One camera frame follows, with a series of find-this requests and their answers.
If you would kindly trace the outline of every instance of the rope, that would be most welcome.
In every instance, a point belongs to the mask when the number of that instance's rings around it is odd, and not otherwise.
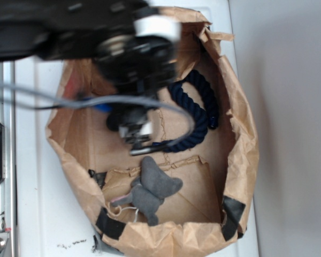
[[[197,89],[206,111],[183,91],[183,82],[189,82]],[[215,129],[218,126],[219,109],[214,91],[211,89],[210,84],[206,81],[204,76],[196,70],[192,70],[184,80],[169,85],[168,90],[172,100],[186,109],[195,120],[195,129],[189,137],[164,150],[166,153],[178,153],[202,143],[208,132],[207,127]]]

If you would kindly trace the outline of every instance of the metal frame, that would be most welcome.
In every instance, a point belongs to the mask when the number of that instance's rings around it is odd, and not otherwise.
[[[0,63],[0,81],[14,82],[12,62]],[[4,125],[3,170],[4,180],[0,183],[0,256],[18,256],[17,205],[16,205],[16,132],[13,104],[4,104],[5,98],[14,102],[14,92],[0,89],[0,123]]]

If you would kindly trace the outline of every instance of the gray stuffed elephant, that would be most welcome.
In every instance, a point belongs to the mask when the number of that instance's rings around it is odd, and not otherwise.
[[[182,188],[183,181],[169,177],[152,157],[146,156],[141,163],[141,175],[132,181],[131,186],[132,190],[128,195],[111,200],[112,206],[131,203],[145,215],[149,226],[155,226],[158,225],[156,211],[166,197]]]

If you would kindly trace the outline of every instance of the white wall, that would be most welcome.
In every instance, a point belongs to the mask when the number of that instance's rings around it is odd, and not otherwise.
[[[260,256],[321,257],[321,0],[230,0],[259,132]]]

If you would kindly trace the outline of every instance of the cable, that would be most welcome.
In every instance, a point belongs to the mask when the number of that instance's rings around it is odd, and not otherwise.
[[[44,99],[54,101],[64,108],[82,109],[82,108],[87,108],[87,107],[93,107],[98,104],[128,103],[128,104],[135,104],[135,105],[143,105],[145,107],[152,107],[152,108],[166,108],[166,109],[175,111],[175,112],[183,115],[184,117],[186,117],[186,119],[188,121],[189,129],[184,135],[182,135],[174,140],[171,140],[169,142],[161,143],[160,145],[157,145],[157,146],[146,146],[146,147],[142,147],[141,149],[132,149],[130,151],[131,155],[149,154],[149,153],[157,152],[157,151],[163,150],[165,148],[171,147],[173,145],[176,145],[177,143],[181,142],[182,140],[184,140],[185,138],[190,136],[190,134],[193,132],[194,127],[195,127],[195,122],[194,122],[192,116],[186,110],[179,108],[179,107],[175,107],[175,106],[171,106],[171,105],[168,105],[165,103],[158,102],[157,100],[154,100],[154,99],[151,99],[151,98],[148,98],[145,96],[107,95],[107,96],[100,96],[100,97],[92,98],[92,99],[89,99],[86,101],[72,101],[72,100],[67,100],[67,99],[60,98],[60,97],[54,97],[54,96],[51,96],[47,93],[44,93],[41,91],[36,91],[34,89],[30,89],[30,88],[26,88],[26,87],[14,85],[14,84],[7,84],[4,82],[0,82],[0,88],[6,88],[6,89],[10,89],[10,90],[13,90],[16,92],[22,92],[22,93],[42,97]],[[27,108],[27,109],[31,108],[31,106],[27,105],[27,104],[19,103],[19,105],[23,108]],[[36,108],[50,109],[50,108],[53,108],[53,106],[52,107],[33,107],[33,109],[36,109]]]
[[[33,105],[29,105],[29,104],[25,104],[22,102],[17,102],[17,101],[13,101],[11,99],[5,99],[5,98],[0,98],[0,102],[3,103],[8,103],[8,104],[14,104],[17,107],[23,108],[23,109],[27,109],[27,110],[49,110],[49,109],[58,109],[58,108],[62,108],[62,105],[58,104],[58,105],[51,105],[51,106],[45,106],[45,107],[36,107]]]
[[[133,209],[133,210],[135,210],[133,223],[136,223],[136,222],[137,222],[137,219],[138,219],[139,209],[136,208],[136,207],[132,207],[132,206],[131,206],[131,207],[125,207],[125,208],[121,209],[120,213],[121,213],[123,210],[128,210],[128,209]]]

